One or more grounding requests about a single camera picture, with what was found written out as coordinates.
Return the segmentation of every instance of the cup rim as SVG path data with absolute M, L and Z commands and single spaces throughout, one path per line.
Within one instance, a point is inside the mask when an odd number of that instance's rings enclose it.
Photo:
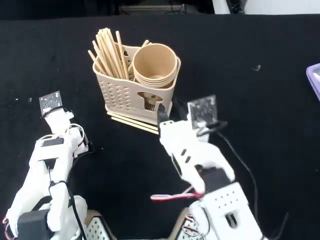
M 155 82 L 155 79 L 154 79 L 154 78 L 145 77 L 145 76 L 143 76 L 142 74 L 140 74 L 140 73 L 138 72 L 138 70 L 136 69 L 136 67 L 135 67 L 135 59 L 136 59 L 136 55 L 139 53 L 139 51 L 140 51 L 141 49 L 147 48 L 147 47 L 149 47 L 149 46 L 154 46 L 154 45 L 163 46 L 163 47 L 169 49 L 169 50 L 173 53 L 173 55 L 175 56 L 174 67 L 173 67 L 172 71 L 171 71 L 169 74 L 163 76 L 163 77 L 160 78 L 160 79 L 169 78 L 169 77 L 174 73 L 174 71 L 177 69 L 177 65 L 178 65 L 178 58 L 177 58 L 176 53 L 175 53 L 169 46 L 167 46 L 167 45 L 164 45 L 164 44 L 162 44 L 162 43 L 150 43 L 150 44 L 148 44 L 148 45 L 146 45 L 146 46 L 144 46 L 144 47 L 141 47 L 138 51 L 135 52 L 135 54 L 134 54 L 134 56 L 133 56 L 133 59 L 132 59 L 133 74 L 136 73 L 136 74 L 139 75 L 139 77 L 141 77 L 142 79 L 146 79 L 147 81 L 151 81 L 151 82 Z

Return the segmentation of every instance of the wooden chopstick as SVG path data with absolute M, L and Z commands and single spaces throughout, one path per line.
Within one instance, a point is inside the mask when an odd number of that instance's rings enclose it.
M 106 34 L 105 39 L 106 39 L 106 46 L 107 46 L 108 50 L 111 53 L 111 57 L 113 59 L 113 62 L 115 63 L 115 66 L 116 66 L 116 69 L 117 69 L 117 71 L 119 73 L 119 76 L 120 76 L 121 79 L 123 79 L 124 75 L 123 75 L 123 73 L 121 71 L 120 63 L 118 62 L 118 59 L 117 59 L 117 56 L 116 56 L 116 51 L 113 48 L 110 36 L 108 34 Z
M 93 48 L 94 48 L 96 54 L 98 55 L 98 57 L 100 58 L 100 61 L 102 62 L 102 65 L 104 66 L 104 69 L 106 70 L 107 74 L 108 74 L 109 76 L 112 76 L 112 77 L 113 77 L 113 74 L 112 74 L 112 72 L 110 71 L 107 63 L 106 63 L 105 60 L 104 60 L 104 58 L 102 57 L 102 54 L 101 54 L 101 52 L 100 52 L 100 50 L 99 50 L 96 42 L 95 42 L 95 41 L 92 41 L 92 44 L 93 44 Z
M 131 118 L 128 118 L 128 117 L 125 117 L 125 116 L 121 116 L 119 114 L 116 114 L 116 113 L 113 113 L 113 112 L 109 112 L 109 111 L 107 111 L 106 114 L 110 115 L 112 117 L 116 117 L 118 119 L 127 121 L 127 122 L 132 123 L 132 124 L 137 124 L 139 126 L 142 126 L 142 127 L 154 130 L 154 131 L 158 131 L 158 128 L 156 126 L 152 126 L 152 125 L 144 123 L 144 122 L 136 121 L 136 120 L 133 120 Z
M 119 64 L 121 65 L 121 61 L 120 61 L 120 57 L 119 57 L 119 53 L 118 53 L 118 49 L 116 47 L 116 44 L 115 44 L 115 40 L 114 40 L 114 36 L 112 35 L 111 33 L 111 30 L 109 28 L 106 29 L 109 37 L 110 37 L 110 40 L 111 40 L 111 43 L 112 43 L 112 47 L 114 49 L 114 52 L 115 52 L 115 57 L 116 57 L 116 60 L 119 62 Z M 123 75 L 123 78 L 125 78 L 125 72 L 122 68 L 120 68 L 120 71 Z
M 142 44 L 141 48 L 143 48 L 144 46 L 148 45 L 149 40 L 145 40 L 144 43 Z M 128 67 L 128 73 L 131 72 L 132 68 L 133 68 L 133 61 L 131 62 L 130 66 Z
M 122 119 L 120 119 L 120 118 L 117 118 L 117 117 L 112 116 L 111 119 L 112 119 L 112 120 L 115 120 L 115 121 L 117 121 L 117 122 L 123 123 L 123 124 L 127 124 L 127 125 L 129 125 L 129 126 L 135 127 L 135 128 L 137 128 L 137 129 L 145 130 L 145 131 L 147 131 L 147 132 L 149 132 L 149 133 L 159 135 L 159 132 L 158 132 L 158 131 L 152 130 L 152 129 L 147 128 L 147 127 L 144 127 L 144 126 L 140 126 L 140 125 L 138 125 L 138 124 L 134 124 L 134 123 L 132 123 L 132 122 L 128 122 L 128 121 L 122 120 Z
M 110 55 L 110 51 L 109 51 L 109 49 L 107 48 L 106 43 L 105 43 L 105 41 L 103 40 L 103 38 L 102 38 L 101 36 L 99 36 L 99 39 L 100 39 L 100 41 L 101 41 L 102 48 L 103 48 L 103 50 L 104 50 L 104 52 L 105 52 L 106 58 L 107 58 L 107 60 L 108 60 L 108 62 L 109 62 L 109 64 L 110 64 L 110 70 L 113 72 L 113 75 L 114 75 L 116 78 L 119 79 L 119 78 L 120 78 L 120 75 L 118 74 L 118 71 L 117 71 L 117 69 L 116 69 L 115 63 L 114 63 L 114 61 L 113 61 L 113 59 L 112 59 L 112 57 L 111 57 L 111 55 Z
M 94 55 L 90 50 L 88 50 L 88 53 L 89 53 L 90 57 L 92 58 L 93 63 L 94 63 L 94 64 L 97 66 L 97 68 L 99 69 L 99 71 L 100 71 L 101 73 L 103 73 L 104 75 L 106 75 L 105 70 L 102 68 L 102 66 L 100 65 L 100 63 L 97 61 L 97 59 L 95 58 L 95 55 Z
M 124 76 L 125 76 L 125 79 L 129 80 L 129 74 L 128 74 L 128 68 L 127 68 L 127 60 L 125 59 L 124 49 L 122 47 L 122 42 L 121 42 L 121 37 L 120 37 L 119 31 L 116 31 L 115 35 L 116 35 L 116 41 L 118 43 L 120 56 L 121 56 L 121 60 L 122 60 L 122 69 L 124 71 Z

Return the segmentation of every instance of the red and white wire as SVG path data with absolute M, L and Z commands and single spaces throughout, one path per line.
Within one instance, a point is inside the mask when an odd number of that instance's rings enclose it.
M 168 194 L 154 194 L 151 195 L 152 201 L 168 201 L 173 199 L 191 199 L 191 198 L 201 198 L 203 194 L 200 193 L 179 193 L 174 195 L 168 195 Z

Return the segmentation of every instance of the black cable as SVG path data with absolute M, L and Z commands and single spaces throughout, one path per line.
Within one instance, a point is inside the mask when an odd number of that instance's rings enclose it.
M 206 127 L 200 128 L 200 130 L 197 132 L 196 136 L 202 137 L 207 134 L 218 132 L 218 131 L 224 129 L 227 125 L 228 125 L 228 122 L 218 120 L 215 124 L 213 124 L 211 126 L 206 126 Z
M 239 154 L 236 152 L 236 150 L 234 149 L 234 147 L 232 146 L 232 144 L 230 143 L 230 141 L 220 132 L 217 132 L 217 134 L 228 144 L 229 148 L 231 149 L 231 151 L 233 152 L 233 154 L 236 156 L 236 158 L 239 160 L 239 162 L 244 166 L 244 168 L 248 171 L 248 173 L 250 174 L 250 177 L 251 177 L 251 180 L 252 180 L 252 183 L 253 183 L 253 186 L 254 186 L 254 203 L 253 203 L 253 209 L 254 209 L 254 218 L 259 226 L 259 228 L 261 229 L 260 227 L 260 223 L 259 223 L 259 219 L 258 219 L 258 186 L 257 186 L 257 182 L 256 182 L 256 179 L 255 179 L 255 176 L 254 174 L 252 173 L 252 171 L 250 170 L 250 168 L 246 165 L 246 163 L 242 160 L 242 158 L 239 156 Z M 284 232 L 284 229 L 285 229 L 285 226 L 286 226 L 286 223 L 288 221 L 288 218 L 289 218 L 289 212 L 287 212 L 283 218 L 283 221 L 282 221 L 282 224 L 281 224 L 281 227 L 278 231 L 278 234 L 275 236 L 275 237 L 267 237 L 268 240 L 279 240 Z M 262 232 L 262 238 L 260 240 L 263 240 L 266 235 L 263 233 L 263 231 L 261 230 Z
M 87 151 L 87 152 L 84 152 L 82 153 L 81 155 L 79 155 L 76 159 L 73 160 L 73 164 L 69 170 L 69 173 L 68 173 L 68 177 L 66 178 L 66 182 L 68 183 L 69 180 L 70 180 L 70 176 L 71 176 L 71 172 L 72 170 L 74 169 L 75 165 L 77 164 L 77 162 L 79 161 L 79 159 L 85 157 L 86 155 L 89 155 L 89 154 L 93 154 L 95 151 L 94 150 L 91 150 L 91 151 Z
M 51 110 L 47 111 L 45 114 L 43 114 L 41 116 L 41 119 L 45 119 L 50 113 L 52 113 L 56 110 L 59 110 L 59 109 L 67 110 L 68 112 L 71 112 L 75 116 L 74 112 L 70 108 L 65 107 L 65 106 L 56 106 L 56 107 L 52 108 Z
M 236 152 L 230 141 L 220 132 L 217 132 L 217 134 L 228 144 L 229 148 L 233 152 L 233 154 L 236 156 L 236 158 L 239 160 L 239 162 L 244 166 L 244 168 L 247 170 L 249 173 L 253 187 L 254 187 L 254 197 L 253 197 L 253 210 L 254 210 L 254 218 L 256 221 L 258 221 L 258 186 L 256 182 L 256 178 L 250 168 L 247 166 L 247 164 L 242 160 L 242 158 L 239 156 L 239 154 Z
M 76 209 L 76 202 L 75 202 L 75 197 L 74 195 L 72 194 L 71 190 L 69 189 L 68 187 L 68 184 L 67 182 L 63 181 L 63 180 L 60 180 L 58 182 L 53 182 L 51 181 L 50 182 L 50 186 L 49 186 L 49 193 L 50 193 L 50 188 L 57 185 L 57 184 L 60 184 L 60 183 L 64 183 L 65 186 L 66 186 L 66 189 L 69 193 L 69 196 L 70 196 L 70 202 L 71 202 L 71 205 L 72 205 L 72 209 L 73 209 L 73 212 L 74 212 L 74 216 L 75 216 L 75 219 L 79 225 L 79 228 L 80 228 L 80 232 L 82 234 L 82 237 L 84 240 L 87 240 L 87 236 L 86 236 L 86 233 L 85 233 L 85 230 L 84 230 L 84 227 L 82 226 L 82 223 L 80 221 L 80 218 L 79 218 L 79 215 L 78 215 L 78 212 L 77 212 L 77 209 Z

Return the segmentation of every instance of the chopstick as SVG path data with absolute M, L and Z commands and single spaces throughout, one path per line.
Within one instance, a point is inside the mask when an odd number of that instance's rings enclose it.
M 119 65 L 121 65 L 121 61 L 120 61 L 120 58 L 119 58 L 118 50 L 116 48 L 115 40 L 114 40 L 114 37 L 112 36 L 111 30 L 109 28 L 107 28 L 106 32 L 108 33 L 109 38 L 111 40 L 111 44 L 112 44 L 112 47 L 113 47 L 113 50 L 114 50 L 114 53 L 115 53 L 116 61 L 119 63 Z M 124 78 L 125 74 L 124 74 L 123 70 L 121 68 L 119 68 L 119 70 L 120 70 L 120 72 L 121 72 L 121 74 L 123 75 L 123 78 Z
M 107 111 L 106 112 L 107 115 L 110 115 L 112 117 L 116 117 L 118 119 L 121 119 L 121 120 L 124 120 L 124 121 L 127 121 L 129 123 L 132 123 L 132 124 L 137 124 L 139 126 L 142 126 L 142 127 L 145 127 L 145 128 L 148 128 L 148 129 L 151 129 L 151 130 L 154 130 L 154 131 L 158 131 L 158 128 L 156 126 L 152 126 L 150 124 L 146 124 L 144 122 L 140 122 L 140 121 L 136 121 L 136 120 L 133 120 L 131 118 L 128 118 L 128 117 L 125 117 L 125 116 L 121 116 L 119 114 L 116 114 L 116 113 L 113 113 L 113 112 L 109 112 Z
M 103 74 L 106 74 L 106 72 L 104 71 L 104 69 L 102 68 L 102 66 L 100 65 L 100 63 L 97 61 L 97 59 L 95 58 L 95 55 L 92 53 L 92 51 L 88 50 L 88 53 L 90 55 L 90 57 L 92 58 L 93 63 L 98 67 L 99 71 Z
M 110 71 L 107 63 L 105 62 L 105 59 L 102 57 L 102 54 L 101 54 L 96 42 L 92 41 L 92 44 L 93 44 L 93 48 L 94 48 L 96 54 L 98 55 L 98 57 L 100 58 L 100 61 L 102 62 L 102 65 L 104 66 L 104 69 L 106 70 L 106 72 L 108 73 L 109 76 L 113 77 L 113 74 Z
M 109 28 L 99 29 L 95 35 L 95 41 L 92 41 L 97 57 L 90 50 L 88 53 L 101 74 L 112 78 L 130 80 L 129 72 L 133 69 L 133 63 L 131 62 L 128 67 L 128 57 L 124 54 L 126 49 L 122 44 L 120 32 L 116 31 L 115 35 L 117 46 Z M 149 40 L 145 40 L 141 48 L 149 43 Z
M 115 66 L 116 66 L 116 69 L 117 69 L 117 71 L 118 71 L 118 73 L 120 75 L 120 78 L 123 79 L 124 76 L 122 74 L 122 71 L 121 71 L 121 68 L 120 68 L 120 64 L 119 64 L 118 59 L 117 59 L 116 51 L 113 48 L 112 40 L 110 39 L 109 35 L 106 36 L 106 45 L 107 45 L 108 49 L 110 50 L 113 62 L 115 63 Z
M 127 125 L 129 125 L 129 126 L 135 127 L 135 128 L 137 128 L 137 129 L 145 130 L 145 131 L 147 131 L 147 132 L 149 132 L 149 133 L 159 135 L 159 132 L 158 132 L 158 131 L 152 130 L 152 129 L 147 128 L 147 127 L 144 127 L 144 126 L 140 126 L 140 125 L 138 125 L 138 124 L 134 124 L 134 123 L 128 122 L 128 121 L 126 121 L 126 120 L 122 120 L 122 119 L 117 118 L 117 117 L 114 117 L 114 116 L 112 116 L 111 119 L 112 119 L 112 120 L 115 120 L 115 121 L 117 121 L 117 122 L 123 123 L 123 124 L 127 124 Z
M 107 59 L 108 59 L 108 61 L 109 61 L 109 63 L 110 63 L 110 66 L 111 66 L 111 70 L 112 70 L 112 72 L 113 72 L 113 75 L 115 75 L 115 77 L 119 79 L 119 78 L 120 78 L 120 75 L 119 75 L 119 73 L 118 73 L 118 71 L 117 71 L 117 69 L 116 69 L 115 63 L 114 63 L 114 61 L 113 61 L 113 59 L 112 59 L 112 57 L 111 57 L 111 55 L 110 55 L 110 51 L 109 51 L 108 47 L 106 46 L 106 43 L 105 43 L 104 40 L 101 41 L 101 43 L 102 43 L 102 47 L 103 47 L 103 49 L 104 49 L 104 52 L 105 52 L 105 54 L 106 54 L 106 57 L 107 57 Z
M 129 80 L 128 68 L 127 68 L 127 64 L 128 63 L 127 63 L 127 60 L 125 59 L 124 49 L 122 48 L 122 42 L 121 42 L 121 37 L 120 37 L 119 31 L 116 31 L 115 35 L 116 35 L 116 40 L 117 40 L 118 46 L 119 46 L 119 51 L 120 51 L 120 56 L 121 56 L 121 60 L 122 60 L 124 76 L 125 76 L 125 79 Z

